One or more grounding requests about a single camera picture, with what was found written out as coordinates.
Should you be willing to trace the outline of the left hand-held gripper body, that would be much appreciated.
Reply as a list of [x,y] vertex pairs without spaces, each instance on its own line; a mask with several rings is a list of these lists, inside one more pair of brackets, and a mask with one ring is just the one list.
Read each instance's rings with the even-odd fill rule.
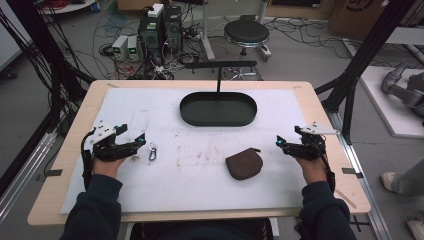
[[98,123],[91,140],[95,158],[111,162],[137,153],[137,148],[126,146],[126,143],[117,144],[115,142],[117,135],[114,127],[104,121]]

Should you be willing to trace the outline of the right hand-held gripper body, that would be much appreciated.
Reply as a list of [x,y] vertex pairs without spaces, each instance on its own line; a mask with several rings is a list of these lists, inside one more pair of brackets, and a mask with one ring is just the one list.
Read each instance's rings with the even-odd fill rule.
[[313,122],[307,126],[301,127],[303,134],[301,136],[300,149],[294,153],[287,153],[292,157],[299,157],[305,160],[315,160],[325,153],[325,135],[338,135],[339,130],[332,127]]

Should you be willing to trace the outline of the person's left hand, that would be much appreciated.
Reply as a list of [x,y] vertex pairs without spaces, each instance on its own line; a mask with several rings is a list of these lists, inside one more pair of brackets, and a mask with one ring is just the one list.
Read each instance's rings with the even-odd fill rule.
[[93,173],[97,175],[104,175],[111,178],[117,177],[119,167],[125,162],[125,159],[118,159],[111,162],[105,162],[98,158],[93,161]]

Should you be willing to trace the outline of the person's right hand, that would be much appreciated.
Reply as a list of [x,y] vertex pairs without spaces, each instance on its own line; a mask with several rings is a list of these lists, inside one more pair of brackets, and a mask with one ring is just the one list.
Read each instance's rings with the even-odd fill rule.
[[302,174],[307,184],[327,181],[327,170],[320,158],[309,161],[296,157],[296,161],[302,168]]

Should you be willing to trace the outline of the brown zip pouch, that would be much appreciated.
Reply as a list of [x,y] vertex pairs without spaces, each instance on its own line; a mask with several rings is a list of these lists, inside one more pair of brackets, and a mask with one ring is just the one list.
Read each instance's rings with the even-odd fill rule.
[[256,176],[263,167],[260,150],[248,148],[225,159],[230,175],[236,180],[246,180]]

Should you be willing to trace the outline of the white table mat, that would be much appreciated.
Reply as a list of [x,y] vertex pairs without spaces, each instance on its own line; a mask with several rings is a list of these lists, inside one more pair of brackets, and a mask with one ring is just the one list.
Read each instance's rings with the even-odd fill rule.
[[[291,90],[249,91],[258,107],[244,127],[194,127],[180,116],[186,89],[114,88],[107,91],[95,123],[126,124],[120,143],[145,134],[149,147],[119,168],[119,201],[126,213],[299,208],[305,184],[299,165],[276,146],[277,136],[297,142],[295,126],[306,123]],[[248,148],[260,150],[261,171],[234,179],[225,159]]]

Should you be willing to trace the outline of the black oval tray with stand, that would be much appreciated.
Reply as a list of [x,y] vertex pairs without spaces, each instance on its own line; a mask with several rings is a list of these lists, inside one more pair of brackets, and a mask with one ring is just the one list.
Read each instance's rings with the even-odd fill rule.
[[187,69],[217,68],[217,87],[214,92],[193,92],[180,102],[181,118],[192,126],[241,127],[256,117],[257,104],[247,94],[222,92],[221,75],[224,67],[254,67],[256,61],[213,61],[186,63]]

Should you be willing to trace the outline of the grey power supply unit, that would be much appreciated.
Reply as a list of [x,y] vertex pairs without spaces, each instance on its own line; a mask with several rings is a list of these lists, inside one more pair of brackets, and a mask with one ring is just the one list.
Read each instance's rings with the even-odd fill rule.
[[128,37],[126,35],[119,36],[112,44],[112,50],[117,61],[125,61],[128,56]]
[[138,61],[140,59],[138,37],[136,35],[128,37],[127,50],[130,61]]

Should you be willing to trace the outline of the white floor board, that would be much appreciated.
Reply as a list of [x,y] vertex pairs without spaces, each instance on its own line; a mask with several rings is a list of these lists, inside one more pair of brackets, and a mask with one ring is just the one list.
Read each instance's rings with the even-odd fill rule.
[[361,76],[361,83],[392,136],[424,139],[424,119],[400,99],[381,90],[383,79],[390,71],[389,67],[369,66]]

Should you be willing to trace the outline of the black computer tower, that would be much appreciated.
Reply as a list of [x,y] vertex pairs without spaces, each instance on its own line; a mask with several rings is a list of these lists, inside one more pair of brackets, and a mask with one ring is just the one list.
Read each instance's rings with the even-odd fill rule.
[[149,17],[146,12],[141,15],[138,33],[144,49],[150,54],[155,64],[163,64],[162,46],[164,43],[164,26],[162,16]]
[[165,27],[164,49],[178,52],[182,47],[182,10],[180,6],[168,6],[163,15]]

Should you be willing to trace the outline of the person's lap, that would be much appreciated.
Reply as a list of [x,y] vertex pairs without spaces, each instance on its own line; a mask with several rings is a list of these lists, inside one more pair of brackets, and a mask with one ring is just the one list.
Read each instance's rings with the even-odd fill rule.
[[273,240],[268,218],[135,223],[129,240]]

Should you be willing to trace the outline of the white box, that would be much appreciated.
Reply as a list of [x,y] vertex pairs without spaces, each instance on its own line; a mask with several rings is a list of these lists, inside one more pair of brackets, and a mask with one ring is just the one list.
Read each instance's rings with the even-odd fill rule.
[[163,4],[155,3],[151,7],[151,9],[148,11],[147,15],[149,17],[157,18],[162,13],[163,10],[164,10],[164,5]]

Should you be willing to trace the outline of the cardboard box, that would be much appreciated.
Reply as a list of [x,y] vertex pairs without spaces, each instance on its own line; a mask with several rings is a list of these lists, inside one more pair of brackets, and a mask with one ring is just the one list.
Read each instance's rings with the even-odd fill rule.
[[364,40],[387,5],[393,0],[336,0],[328,20],[330,35]]

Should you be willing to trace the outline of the aluminium frame rail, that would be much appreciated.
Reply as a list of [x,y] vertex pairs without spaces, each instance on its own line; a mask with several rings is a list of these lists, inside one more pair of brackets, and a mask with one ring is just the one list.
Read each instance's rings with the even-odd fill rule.
[[337,136],[342,149],[345,152],[345,155],[348,161],[351,164],[351,168],[358,180],[363,193],[366,196],[367,202],[370,205],[370,210],[366,213],[370,226],[373,229],[374,236],[377,240],[392,240],[390,233],[388,232],[387,224],[384,220],[384,217],[378,207],[377,201],[374,197],[372,189],[369,185],[368,179],[365,175],[365,172],[361,166],[359,158],[355,152],[355,149],[352,144],[348,142],[348,138],[344,137],[342,134]]
[[18,171],[17,176],[12,180],[4,195],[0,198],[0,225],[7,218],[20,195],[53,147],[56,139],[56,130],[51,133],[45,133],[37,142],[31,154],[25,159],[23,167]]

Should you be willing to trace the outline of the black frame post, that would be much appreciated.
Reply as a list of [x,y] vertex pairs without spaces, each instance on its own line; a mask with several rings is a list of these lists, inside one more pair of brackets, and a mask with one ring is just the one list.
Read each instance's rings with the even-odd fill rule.
[[75,65],[65,58],[48,29],[42,16],[42,8],[36,0],[6,0],[6,3],[32,42],[29,43],[23,37],[2,11],[0,23],[27,56],[36,75],[48,89],[48,123],[49,128],[53,129],[60,122],[62,112],[70,110],[72,104],[78,104],[84,99],[87,90],[82,83],[91,85],[95,78],[80,70],[74,53],[71,53],[71,56]]
[[416,1],[389,0],[382,15],[362,42],[346,69],[339,77],[315,89],[317,95],[331,90],[329,96],[322,101],[323,108],[330,113],[337,113],[340,104],[345,102],[341,135],[349,145],[352,144],[351,123],[356,85],[368,65]]

